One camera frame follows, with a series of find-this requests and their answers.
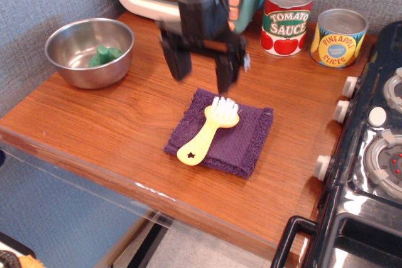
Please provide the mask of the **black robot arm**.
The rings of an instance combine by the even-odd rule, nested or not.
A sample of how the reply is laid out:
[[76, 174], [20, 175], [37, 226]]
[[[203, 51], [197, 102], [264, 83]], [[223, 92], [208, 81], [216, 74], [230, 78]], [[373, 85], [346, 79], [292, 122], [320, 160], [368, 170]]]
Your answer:
[[229, 0], [177, 0], [178, 22], [159, 21], [161, 47], [171, 75], [183, 80], [192, 70], [191, 54], [215, 60], [217, 89], [226, 93], [246, 66], [247, 41], [229, 27]]

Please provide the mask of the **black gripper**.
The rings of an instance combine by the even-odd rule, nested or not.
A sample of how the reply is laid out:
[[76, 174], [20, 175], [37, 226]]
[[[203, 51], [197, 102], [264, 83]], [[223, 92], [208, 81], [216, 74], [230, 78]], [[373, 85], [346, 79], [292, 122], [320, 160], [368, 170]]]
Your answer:
[[217, 88], [228, 92], [247, 66], [246, 40], [229, 27], [229, 0], [177, 0], [180, 20], [159, 21], [163, 54], [175, 80], [191, 71], [191, 54], [216, 62]]

